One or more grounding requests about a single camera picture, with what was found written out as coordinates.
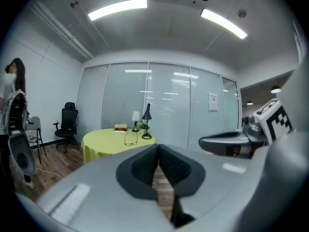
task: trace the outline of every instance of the glass wall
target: glass wall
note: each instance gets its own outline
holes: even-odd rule
[[[146,101],[150,103],[150,133],[159,144],[187,148],[190,129],[190,70],[151,63]]]
[[[222,131],[222,83],[219,75],[209,72],[192,68],[191,75],[192,122],[189,149],[200,151],[202,149],[198,145],[198,140],[201,137]]]
[[[133,128],[132,115],[142,117],[148,63],[112,64],[108,73],[102,108],[102,129],[115,124]]]
[[[77,137],[81,142],[91,131],[101,129],[101,113],[108,65],[84,70],[79,87],[77,106]]]
[[[236,83],[222,78],[224,91],[224,131],[235,131],[239,121],[239,103]]]

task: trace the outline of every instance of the chair headrest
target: chair headrest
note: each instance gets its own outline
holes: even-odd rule
[[[64,107],[70,108],[70,109],[75,109],[75,103],[67,102]]]

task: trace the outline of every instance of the white lampshade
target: white lampshade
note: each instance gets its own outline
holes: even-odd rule
[[[140,121],[140,113],[139,111],[134,111],[132,116],[133,121]]]

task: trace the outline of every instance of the round table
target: round table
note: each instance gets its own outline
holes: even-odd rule
[[[137,144],[130,146],[125,145],[126,134],[127,144],[136,142],[137,134]],[[152,137],[152,139],[143,139],[141,136],[140,131],[133,132],[132,129],[128,129],[126,132],[115,132],[114,129],[103,129],[89,132],[82,140],[84,163],[129,149],[156,144],[155,137]]]

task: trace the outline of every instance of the white shirt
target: white shirt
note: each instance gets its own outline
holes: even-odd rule
[[[0,83],[0,98],[5,101],[8,96],[13,92],[12,84],[15,81],[15,74],[4,74]],[[0,113],[0,135],[4,135],[4,126],[2,118],[4,113]]]

